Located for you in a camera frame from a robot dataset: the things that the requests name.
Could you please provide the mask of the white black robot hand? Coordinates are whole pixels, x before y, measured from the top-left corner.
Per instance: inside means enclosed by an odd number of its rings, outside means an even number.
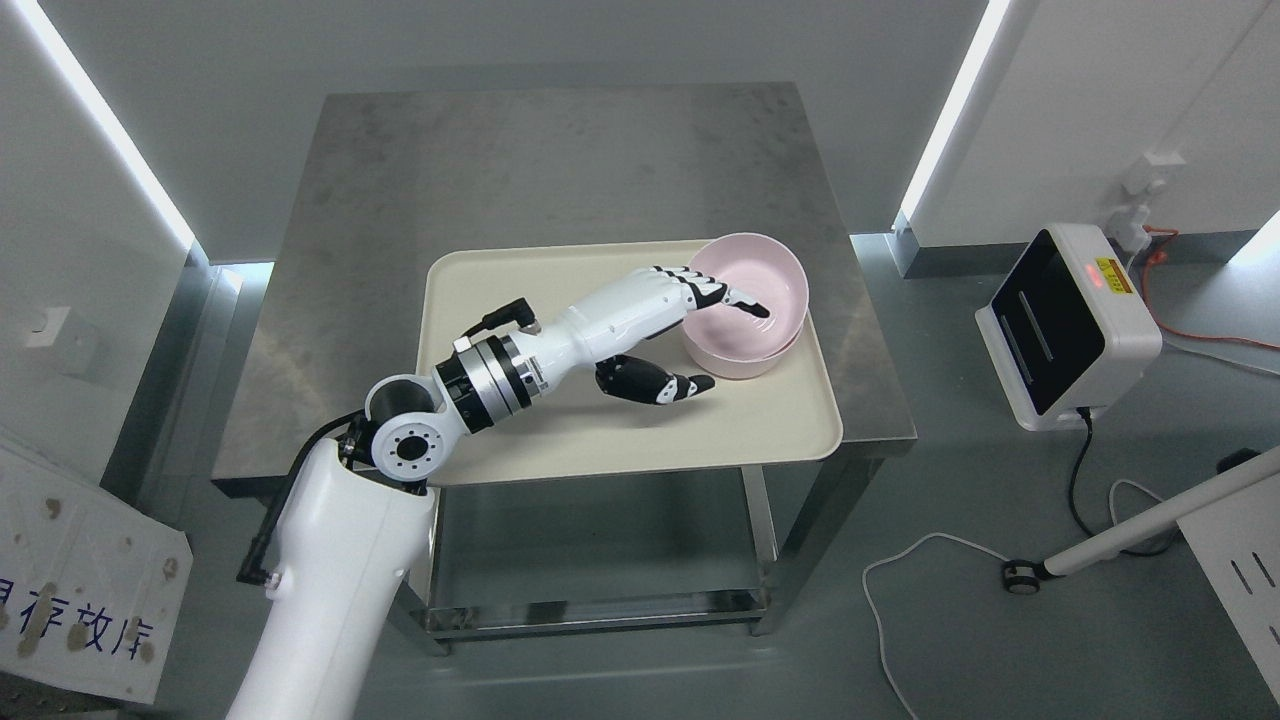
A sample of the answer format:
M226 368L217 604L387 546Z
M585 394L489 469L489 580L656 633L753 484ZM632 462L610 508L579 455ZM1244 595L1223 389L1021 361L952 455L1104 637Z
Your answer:
M538 334L524 336L520 346L536 361L547 392L576 369L603 365L604 393L673 404L714 388L714 379L672 374L626 352L717 304L771 316L751 295L689 266L644 266L571 304Z

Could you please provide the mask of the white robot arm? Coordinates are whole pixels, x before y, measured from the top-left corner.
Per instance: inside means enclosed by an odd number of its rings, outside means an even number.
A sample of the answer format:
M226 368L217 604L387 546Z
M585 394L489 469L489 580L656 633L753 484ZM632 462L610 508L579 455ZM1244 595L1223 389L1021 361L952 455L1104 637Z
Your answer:
M535 323L516 301L428 375L378 383L294 456L237 580L271 609L229 719L349 719L404 575L426 550L429 488L457 443L595 363L580 323Z

